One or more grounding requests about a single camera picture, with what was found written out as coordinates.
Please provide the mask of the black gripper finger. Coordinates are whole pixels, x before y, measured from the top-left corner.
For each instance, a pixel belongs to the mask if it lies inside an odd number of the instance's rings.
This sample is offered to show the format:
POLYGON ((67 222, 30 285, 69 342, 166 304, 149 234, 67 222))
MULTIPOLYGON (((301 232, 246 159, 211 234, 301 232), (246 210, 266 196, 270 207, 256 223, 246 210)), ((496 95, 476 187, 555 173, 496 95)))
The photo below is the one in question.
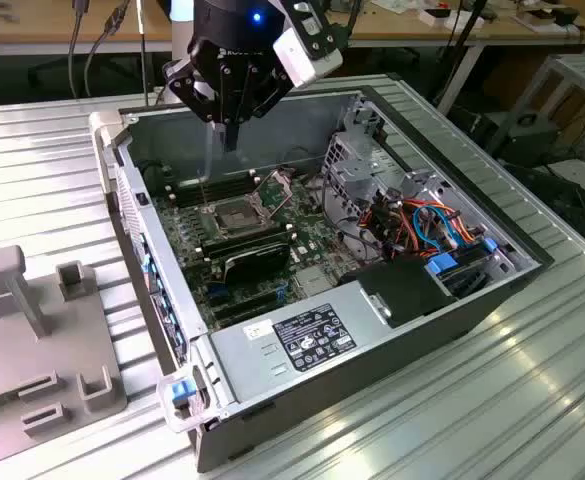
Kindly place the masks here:
POLYGON ((235 119, 231 123, 231 150, 237 149, 240 127, 252 117, 262 118, 292 88, 293 84, 280 63, 271 69, 250 64, 246 73, 235 119))
POLYGON ((221 98, 189 60, 171 60, 163 66, 167 90, 217 134, 223 151, 233 151, 233 123, 222 116, 221 98))

